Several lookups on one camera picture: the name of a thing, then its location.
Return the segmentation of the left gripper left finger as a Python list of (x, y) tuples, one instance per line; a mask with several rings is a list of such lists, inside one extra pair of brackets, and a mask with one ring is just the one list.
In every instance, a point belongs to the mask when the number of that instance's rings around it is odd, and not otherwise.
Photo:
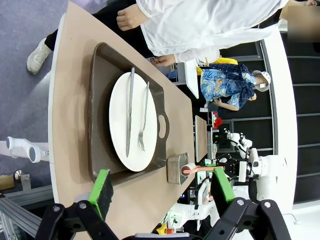
[(91, 193), (65, 207), (48, 206), (35, 235), (36, 240), (72, 240), (76, 233), (88, 233), (92, 240), (117, 240), (105, 222), (114, 193), (110, 170), (102, 169)]

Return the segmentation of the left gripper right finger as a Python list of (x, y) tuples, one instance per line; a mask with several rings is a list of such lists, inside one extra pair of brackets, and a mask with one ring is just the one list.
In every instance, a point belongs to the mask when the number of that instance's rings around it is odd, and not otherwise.
[(219, 220), (204, 237), (206, 240), (230, 240), (243, 230), (248, 230), (254, 240), (291, 239), (277, 203), (266, 199), (256, 204), (236, 197), (222, 168), (213, 170), (210, 192)]

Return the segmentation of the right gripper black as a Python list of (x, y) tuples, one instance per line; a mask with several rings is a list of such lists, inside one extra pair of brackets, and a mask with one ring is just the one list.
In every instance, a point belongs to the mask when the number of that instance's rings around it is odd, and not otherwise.
[(240, 161), (233, 158), (230, 154), (223, 154), (216, 159), (216, 165), (223, 167), (224, 173), (229, 181), (239, 177)]

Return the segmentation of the person's left hand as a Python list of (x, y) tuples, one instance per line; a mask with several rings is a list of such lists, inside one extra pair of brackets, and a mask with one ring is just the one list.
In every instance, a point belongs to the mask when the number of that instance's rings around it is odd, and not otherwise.
[(152, 59), (152, 63), (158, 67), (168, 67), (174, 64), (175, 62), (176, 61), (173, 54), (158, 56)]

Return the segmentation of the person's right hand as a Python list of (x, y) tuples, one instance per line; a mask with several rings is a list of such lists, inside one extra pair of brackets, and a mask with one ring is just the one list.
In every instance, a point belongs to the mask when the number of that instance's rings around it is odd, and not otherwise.
[(120, 30), (128, 31), (139, 27), (147, 19), (138, 5), (133, 4), (117, 12), (116, 22)]

